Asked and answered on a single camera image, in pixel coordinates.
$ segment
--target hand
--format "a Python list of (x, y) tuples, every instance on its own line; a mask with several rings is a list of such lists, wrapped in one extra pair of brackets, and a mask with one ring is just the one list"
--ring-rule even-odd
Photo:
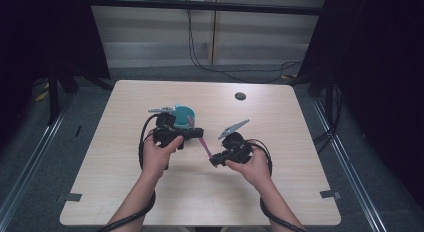
[(273, 183), (269, 174), (267, 158), (265, 154), (257, 147), (252, 146), (253, 156), (246, 164), (239, 164), (231, 160), (226, 160), (225, 164), (232, 170), (243, 175), (243, 177), (252, 184), (256, 190), (260, 190), (268, 183)]
[(149, 174), (157, 179), (162, 177), (163, 170), (169, 163), (171, 154), (176, 151), (184, 138), (178, 136), (165, 148), (157, 146), (153, 140), (153, 131), (149, 132), (143, 147), (143, 174)]

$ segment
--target black cable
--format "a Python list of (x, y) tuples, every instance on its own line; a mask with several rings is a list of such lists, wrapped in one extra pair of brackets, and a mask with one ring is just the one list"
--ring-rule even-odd
[[(158, 116), (159, 116), (158, 114), (153, 114), (144, 123), (143, 129), (141, 131), (141, 136), (140, 136), (140, 143), (142, 143), (142, 145), (144, 145), (144, 142), (146, 141), (147, 138), (149, 138), (150, 136), (152, 136), (154, 134), (154, 133), (149, 134), (149, 135), (146, 136), (145, 139), (143, 139), (144, 138), (144, 133), (146, 132), (147, 125), (149, 124), (150, 120), (152, 120), (153, 118), (158, 117)], [(112, 224), (106, 225), (105, 227), (101, 228), (97, 232), (112, 231), (112, 230), (114, 230), (114, 229), (116, 229), (116, 228), (118, 228), (118, 227), (120, 227), (120, 226), (122, 226), (124, 224), (128, 224), (128, 223), (130, 223), (130, 222), (132, 222), (132, 221), (140, 218), (141, 216), (147, 214), (147, 212), (149, 212), (153, 208), (153, 205), (155, 204), (155, 201), (156, 201), (156, 193), (155, 193), (155, 191), (153, 191), (152, 198), (150, 199), (150, 202), (146, 206), (146, 208), (140, 210), (139, 212), (137, 212), (137, 213), (135, 213), (133, 215), (130, 215), (130, 216), (126, 217), (126, 218), (123, 218), (121, 220), (118, 220), (118, 221), (116, 221), (116, 222), (114, 222)]]
[[(256, 148), (259, 148), (260, 150), (262, 150), (262, 152), (264, 152), (264, 154), (266, 155), (266, 157), (267, 157), (267, 159), (268, 159), (268, 169), (269, 169), (269, 174), (270, 174), (270, 176), (272, 175), (272, 160), (271, 160), (271, 154), (269, 153), (269, 150), (268, 150), (268, 148), (265, 146), (265, 144), (264, 143), (262, 143), (261, 141), (259, 141), (259, 140), (256, 140), (256, 139), (251, 139), (250, 141), (255, 141), (255, 142), (259, 142), (261, 145), (258, 145), (258, 144), (255, 144), (255, 143), (251, 143), (251, 142), (248, 142), (248, 144), (250, 145), (250, 146), (253, 146), (253, 147), (256, 147)], [(303, 230), (303, 229), (301, 229), (301, 228), (299, 228), (299, 227), (297, 227), (297, 226), (295, 226), (295, 225), (293, 225), (293, 224), (291, 224), (291, 223), (289, 223), (289, 222), (287, 222), (287, 221), (285, 221), (285, 220), (282, 220), (282, 219), (280, 219), (280, 218), (278, 218), (277, 216), (275, 216), (275, 215), (273, 215), (267, 208), (266, 208), (266, 206), (265, 206), (265, 202), (262, 200), (262, 198), (260, 198), (260, 206), (261, 206), (261, 210), (262, 210), (262, 212), (264, 213), (264, 215), (266, 216), (266, 217), (268, 217), (270, 220), (272, 220), (272, 221), (274, 221), (275, 223), (277, 223), (277, 224), (279, 224), (279, 225), (281, 225), (281, 226), (284, 226), (285, 228), (288, 228), (288, 229), (290, 229), (290, 230), (292, 230), (292, 231), (295, 231), (295, 232), (306, 232), (305, 230)]]
[[(199, 69), (202, 70), (206, 70), (209, 72), (214, 72), (214, 73), (221, 73), (229, 78), (244, 82), (244, 83), (256, 83), (256, 84), (269, 84), (272, 83), (278, 79), (281, 78), (281, 76), (283, 75), (283, 71), (285, 69), (288, 69), (298, 63), (301, 63), (302, 61), (288, 61), (285, 62), (281, 65), (281, 67), (279, 69), (270, 69), (270, 70), (254, 70), (254, 69), (246, 69), (246, 70), (217, 70), (217, 69), (213, 69), (213, 68), (206, 68), (204, 67), (198, 60), (197, 55), (196, 55), (196, 51), (194, 49), (194, 39), (193, 39), (193, 30), (192, 30), (192, 23), (191, 23), (191, 11), (188, 9), (187, 10), (187, 15), (188, 15), (188, 28), (189, 28), (189, 51), (190, 51), (190, 60), (191, 62)], [(233, 75), (230, 75), (228, 73), (240, 73), (240, 72), (279, 72), (279, 75), (276, 76), (275, 78), (272, 78), (268, 81), (263, 81), (263, 82), (258, 82), (258, 81), (248, 81), (248, 80), (243, 80), (240, 78), (237, 78)]]
[(260, 150), (262, 150), (262, 152), (264, 152), (264, 154), (265, 154), (265, 156), (266, 156), (266, 158), (267, 158), (267, 161), (268, 161), (268, 171), (269, 171), (269, 175), (271, 176), (272, 175), (272, 160), (271, 160), (271, 154), (269, 153), (269, 151), (268, 151), (268, 149), (266, 148), (266, 146), (265, 146), (265, 144), (264, 143), (262, 143), (261, 141), (259, 141), (259, 140), (255, 140), (255, 139), (252, 139), (253, 141), (256, 141), (256, 142), (259, 142), (259, 143), (261, 143), (262, 145), (263, 145), (263, 147), (262, 146), (260, 146), (260, 145), (257, 145), (257, 144), (255, 144), (255, 143), (247, 143), (248, 145), (250, 145), (250, 146), (253, 146), (253, 147), (256, 147), (256, 148), (259, 148)]
[(261, 205), (261, 210), (262, 212), (266, 215), (266, 217), (268, 217), (270, 220), (274, 221), (275, 223), (282, 225), (292, 231), (295, 232), (306, 232), (304, 229), (301, 229), (299, 227), (297, 227), (294, 224), (291, 224), (285, 220), (282, 220), (280, 218), (278, 218), (277, 216), (273, 215), (271, 212), (269, 212), (269, 210), (266, 208), (265, 206), (265, 202), (262, 200), (262, 198), (260, 199), (260, 205)]
[(320, 135), (320, 136), (318, 136), (314, 139), (314, 144), (317, 145), (317, 144), (321, 143), (325, 137), (327, 137), (327, 140), (324, 143), (324, 145), (317, 151), (318, 154), (320, 154), (324, 150), (324, 148), (328, 145), (328, 143), (333, 139), (333, 136), (336, 133), (337, 126), (339, 124), (340, 114), (341, 114), (342, 105), (343, 105), (343, 98), (342, 98), (342, 94), (340, 93), (339, 88), (336, 89), (336, 95), (334, 96), (334, 101), (337, 105), (337, 115), (336, 115), (335, 121), (334, 122), (330, 121), (331, 127), (326, 132), (324, 132), (322, 135)]
[(144, 133), (146, 132), (147, 125), (149, 124), (150, 120), (152, 120), (153, 118), (156, 118), (156, 117), (159, 117), (159, 114), (153, 114), (144, 123), (143, 129), (141, 130), (140, 143), (143, 143), (144, 144), (143, 138), (144, 138)]
[(107, 232), (107, 231), (112, 231), (124, 224), (128, 224), (140, 217), (142, 217), (143, 215), (147, 214), (147, 212), (149, 212), (152, 208), (153, 205), (155, 205), (155, 201), (156, 201), (156, 192), (153, 191), (152, 197), (150, 198), (150, 202), (149, 204), (142, 210), (140, 210), (139, 212), (130, 215), (126, 218), (123, 218), (121, 220), (118, 220), (116, 222), (113, 222), (112, 224), (106, 225), (105, 227), (101, 228), (100, 230), (98, 230), (97, 232)]

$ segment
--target dark backdrop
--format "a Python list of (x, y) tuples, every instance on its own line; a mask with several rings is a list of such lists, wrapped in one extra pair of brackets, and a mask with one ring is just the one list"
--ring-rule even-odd
[(34, 81), (53, 64), (56, 72), (109, 78), (88, 4), (0, 0), (0, 28), (0, 146), (13, 134)]
[(424, 0), (325, 6), (352, 12), (318, 21), (301, 69), (318, 71), (310, 92), (333, 73), (369, 143), (424, 208)]

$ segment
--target wall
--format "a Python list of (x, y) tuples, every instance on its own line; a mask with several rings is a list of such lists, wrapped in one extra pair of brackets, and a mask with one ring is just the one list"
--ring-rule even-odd
[[(324, 0), (206, 0), (321, 7)], [(110, 68), (192, 64), (185, 10), (92, 7)], [(202, 64), (281, 64), (302, 59), (317, 16), (191, 11)]]

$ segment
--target wooden table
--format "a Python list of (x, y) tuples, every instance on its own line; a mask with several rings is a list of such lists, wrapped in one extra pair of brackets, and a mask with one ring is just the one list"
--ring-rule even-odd
[[(243, 101), (235, 94), (246, 95)], [(138, 145), (149, 108), (181, 104), (196, 113), (211, 152), (222, 152), (218, 136), (228, 126), (250, 119), (238, 132), (258, 139), (273, 160), (273, 180), (304, 225), (336, 225), (340, 214), (295, 93), (285, 85), (119, 81), (99, 122), (60, 216), (64, 225), (104, 225), (140, 174)], [(153, 129), (154, 120), (148, 129)], [(268, 225), (259, 194), (239, 173), (213, 167), (198, 139), (172, 155), (156, 187), (157, 200), (145, 225)]]

